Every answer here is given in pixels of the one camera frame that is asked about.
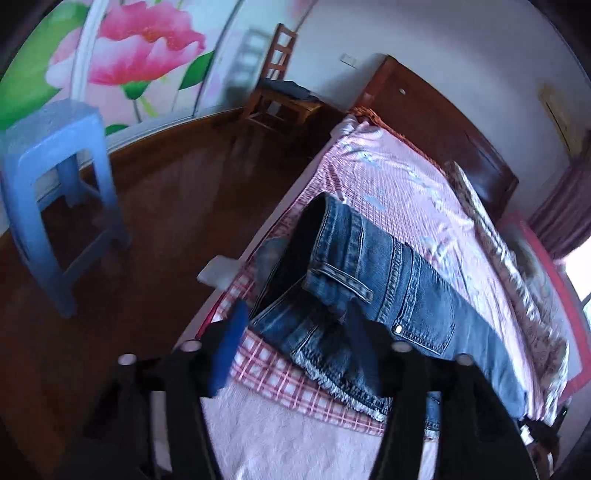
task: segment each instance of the wooden headboard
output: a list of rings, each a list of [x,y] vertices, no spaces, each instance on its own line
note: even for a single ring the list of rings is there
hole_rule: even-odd
[[[439,165],[464,169],[493,221],[519,180],[486,137],[441,93],[386,56],[355,106],[371,108]]]

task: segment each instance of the green leaf painting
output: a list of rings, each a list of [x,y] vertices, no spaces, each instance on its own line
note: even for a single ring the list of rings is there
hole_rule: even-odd
[[[154,110],[152,104],[144,97],[139,97],[139,102],[144,107],[145,112],[152,118],[156,118],[158,116],[158,112]]]
[[[178,89],[184,90],[185,88],[189,88],[201,83],[205,78],[205,74],[207,73],[207,69],[209,68],[212,58],[213,51],[201,55],[200,57],[197,57],[195,60],[193,60],[185,72],[183,81],[181,82],[181,85],[178,87]]]
[[[123,130],[125,128],[129,127],[129,125],[125,125],[125,124],[112,124],[109,125],[107,128],[105,128],[105,135],[108,136],[110,134],[114,134],[115,132],[118,132],[120,130]]]
[[[0,130],[41,108],[60,91],[45,80],[49,60],[63,38],[84,24],[88,9],[62,2],[29,35],[0,80]]]
[[[123,88],[125,96],[129,100],[137,100],[145,92],[149,84],[149,82],[129,82],[121,85],[121,88]]]

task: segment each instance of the jeans back pocket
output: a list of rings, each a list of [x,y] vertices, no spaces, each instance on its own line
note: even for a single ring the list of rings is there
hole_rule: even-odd
[[[456,327],[452,295],[459,295],[412,250],[411,275],[392,334],[443,355]]]

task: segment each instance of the pink bedsheet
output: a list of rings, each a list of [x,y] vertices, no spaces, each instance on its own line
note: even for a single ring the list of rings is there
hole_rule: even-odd
[[[265,241],[288,237],[302,208],[320,192],[335,194],[423,255],[495,329],[525,390],[538,388],[515,314],[478,243],[473,222],[436,168],[383,129],[363,123],[323,156],[313,178]],[[212,311],[211,320],[225,318],[237,298],[254,300],[255,259],[256,251]],[[243,338],[231,376],[318,420],[358,432],[383,431],[380,422],[336,401],[253,332]],[[529,398],[528,414],[535,417],[534,395]]]

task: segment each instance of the blue jeans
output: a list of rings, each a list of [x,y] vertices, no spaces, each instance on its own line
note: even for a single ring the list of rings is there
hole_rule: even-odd
[[[383,421],[392,399],[366,385],[343,325],[347,315],[384,324],[392,340],[425,355],[472,355],[509,415],[524,415],[526,393],[488,323],[411,247],[323,193],[304,209],[251,311],[251,328],[331,395]],[[439,425],[433,392],[426,430]]]

